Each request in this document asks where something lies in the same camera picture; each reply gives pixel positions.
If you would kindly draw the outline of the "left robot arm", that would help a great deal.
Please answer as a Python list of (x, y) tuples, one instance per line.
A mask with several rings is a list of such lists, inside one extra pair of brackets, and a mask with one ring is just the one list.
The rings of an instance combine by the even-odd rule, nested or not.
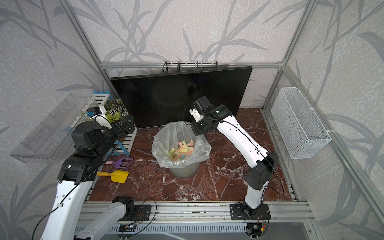
[(116, 141), (134, 132), (134, 120), (130, 115), (110, 123), (98, 115), (75, 127), (72, 139), (76, 151), (62, 164), (53, 209), (46, 215), (43, 240), (74, 239), (83, 202), (98, 170), (107, 161), (105, 155)]

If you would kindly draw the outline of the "trash bin with plastic bag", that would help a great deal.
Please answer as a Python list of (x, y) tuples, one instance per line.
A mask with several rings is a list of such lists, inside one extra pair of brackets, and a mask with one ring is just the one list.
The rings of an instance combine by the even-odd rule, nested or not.
[(154, 137), (152, 155), (162, 168), (180, 179), (193, 177), (200, 163), (210, 158), (212, 147), (203, 135), (196, 136), (184, 122), (165, 125)]

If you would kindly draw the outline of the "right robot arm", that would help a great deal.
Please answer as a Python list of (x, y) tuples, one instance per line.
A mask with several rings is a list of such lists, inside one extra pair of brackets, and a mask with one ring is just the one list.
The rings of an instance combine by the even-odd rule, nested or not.
[(231, 219), (269, 221), (271, 214), (264, 203), (264, 194), (276, 172), (279, 156), (259, 145), (224, 105), (215, 107), (203, 96), (190, 105), (189, 112), (195, 120), (191, 127), (196, 136), (218, 130), (238, 149), (250, 167), (244, 174), (247, 194), (242, 206), (231, 205), (234, 213)]

